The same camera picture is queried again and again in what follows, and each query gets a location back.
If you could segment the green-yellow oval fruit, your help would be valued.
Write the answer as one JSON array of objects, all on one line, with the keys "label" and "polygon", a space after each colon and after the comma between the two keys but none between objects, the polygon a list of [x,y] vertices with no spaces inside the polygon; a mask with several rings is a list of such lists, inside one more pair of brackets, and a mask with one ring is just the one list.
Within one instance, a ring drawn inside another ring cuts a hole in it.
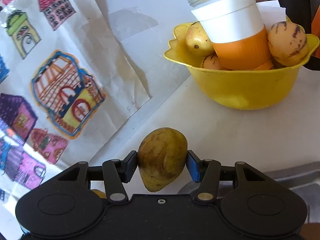
[{"label": "green-yellow oval fruit", "polygon": [[187,159],[186,137],[170,127],[149,133],[138,149],[138,167],[145,188],[158,192],[182,173]]}]

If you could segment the brown-yellow oval fruit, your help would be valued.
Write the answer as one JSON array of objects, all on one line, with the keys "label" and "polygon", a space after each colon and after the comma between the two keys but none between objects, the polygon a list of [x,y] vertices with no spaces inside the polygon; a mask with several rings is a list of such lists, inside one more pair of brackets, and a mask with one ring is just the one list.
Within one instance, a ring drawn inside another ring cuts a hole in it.
[{"label": "brown-yellow oval fruit", "polygon": [[91,191],[97,194],[100,198],[106,199],[106,194],[103,191],[97,189],[91,189]]}]

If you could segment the white printed tablecloth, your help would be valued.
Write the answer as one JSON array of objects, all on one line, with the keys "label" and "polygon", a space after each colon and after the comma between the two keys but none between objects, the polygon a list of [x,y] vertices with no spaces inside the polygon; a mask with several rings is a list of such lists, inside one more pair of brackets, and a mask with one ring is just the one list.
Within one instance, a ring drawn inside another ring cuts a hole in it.
[{"label": "white printed tablecloth", "polygon": [[192,77],[165,100],[150,100],[102,147],[80,140],[89,164],[101,165],[136,150],[160,127],[182,132],[200,158],[223,165],[245,161],[263,172],[319,161],[319,72],[301,68],[289,95],[275,106],[240,111],[210,100]]}]

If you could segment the yellow plastic bowl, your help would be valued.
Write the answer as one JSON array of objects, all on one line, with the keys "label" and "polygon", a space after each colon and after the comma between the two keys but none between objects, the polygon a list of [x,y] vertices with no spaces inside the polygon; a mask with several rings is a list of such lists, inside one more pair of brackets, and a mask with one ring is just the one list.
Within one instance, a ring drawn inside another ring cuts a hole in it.
[{"label": "yellow plastic bowl", "polygon": [[212,70],[200,67],[203,59],[193,55],[185,44],[191,23],[182,23],[173,29],[174,39],[163,56],[186,66],[200,90],[213,101],[240,110],[271,107],[283,100],[293,88],[299,70],[310,60],[319,46],[319,38],[307,34],[309,50],[301,63],[274,70]]}]

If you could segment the metal rectangular tray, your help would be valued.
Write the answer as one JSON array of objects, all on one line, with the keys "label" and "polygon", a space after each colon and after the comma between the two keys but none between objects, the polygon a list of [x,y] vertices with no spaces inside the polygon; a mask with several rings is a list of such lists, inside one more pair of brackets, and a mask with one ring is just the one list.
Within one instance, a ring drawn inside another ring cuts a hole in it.
[{"label": "metal rectangular tray", "polygon": [[307,219],[304,200],[247,163],[234,166],[235,181],[220,181],[217,199],[186,208],[188,224],[221,230],[231,227],[246,235],[271,238],[298,231]]}]

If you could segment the houses drawing paper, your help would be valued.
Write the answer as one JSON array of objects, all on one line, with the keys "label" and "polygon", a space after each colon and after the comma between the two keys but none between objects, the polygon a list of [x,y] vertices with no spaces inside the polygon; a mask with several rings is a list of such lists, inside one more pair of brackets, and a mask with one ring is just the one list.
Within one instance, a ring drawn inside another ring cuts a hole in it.
[{"label": "houses drawing paper", "polygon": [[95,0],[1,0],[1,204],[91,160],[148,100]]}]

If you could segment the small pepino in bowl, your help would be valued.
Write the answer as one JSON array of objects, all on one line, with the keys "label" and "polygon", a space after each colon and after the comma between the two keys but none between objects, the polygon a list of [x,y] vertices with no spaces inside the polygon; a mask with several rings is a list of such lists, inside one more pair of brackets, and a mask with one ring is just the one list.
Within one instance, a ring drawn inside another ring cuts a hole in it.
[{"label": "small pepino in bowl", "polygon": [[204,69],[211,69],[211,70],[228,70],[227,68],[221,65],[217,55],[209,55],[205,57],[201,67]]}]

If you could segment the yellow pear in bowl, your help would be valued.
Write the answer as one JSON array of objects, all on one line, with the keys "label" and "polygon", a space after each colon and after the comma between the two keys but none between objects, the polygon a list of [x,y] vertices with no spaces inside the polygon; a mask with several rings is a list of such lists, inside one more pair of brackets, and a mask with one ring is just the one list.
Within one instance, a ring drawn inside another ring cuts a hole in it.
[{"label": "yellow pear in bowl", "polygon": [[199,57],[215,55],[212,43],[204,31],[200,22],[195,22],[190,25],[186,35],[186,45],[188,50]]}]

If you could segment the white orange cup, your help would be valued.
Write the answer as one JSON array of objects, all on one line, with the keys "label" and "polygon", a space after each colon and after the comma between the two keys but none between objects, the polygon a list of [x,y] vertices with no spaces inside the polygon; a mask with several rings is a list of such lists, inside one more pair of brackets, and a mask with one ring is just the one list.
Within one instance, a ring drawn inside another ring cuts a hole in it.
[{"label": "white orange cup", "polygon": [[191,12],[223,67],[248,70],[270,60],[267,30],[256,0],[199,0]]}]

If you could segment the striped pepino in bowl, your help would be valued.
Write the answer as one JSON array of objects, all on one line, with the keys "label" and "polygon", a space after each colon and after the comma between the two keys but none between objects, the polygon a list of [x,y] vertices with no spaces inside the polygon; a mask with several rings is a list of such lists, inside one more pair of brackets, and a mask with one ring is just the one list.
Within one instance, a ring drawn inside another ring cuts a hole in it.
[{"label": "striped pepino in bowl", "polygon": [[268,31],[267,39],[273,58],[286,67],[299,64],[309,49],[304,29],[289,21],[273,24]]}]

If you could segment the woman in orange dress poster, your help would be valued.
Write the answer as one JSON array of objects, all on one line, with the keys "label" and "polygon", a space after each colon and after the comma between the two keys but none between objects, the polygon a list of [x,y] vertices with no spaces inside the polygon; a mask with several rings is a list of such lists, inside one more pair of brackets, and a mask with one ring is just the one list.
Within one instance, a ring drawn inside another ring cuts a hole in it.
[{"label": "woman in orange dress poster", "polygon": [[315,13],[311,24],[311,33],[320,38],[320,5]]}]

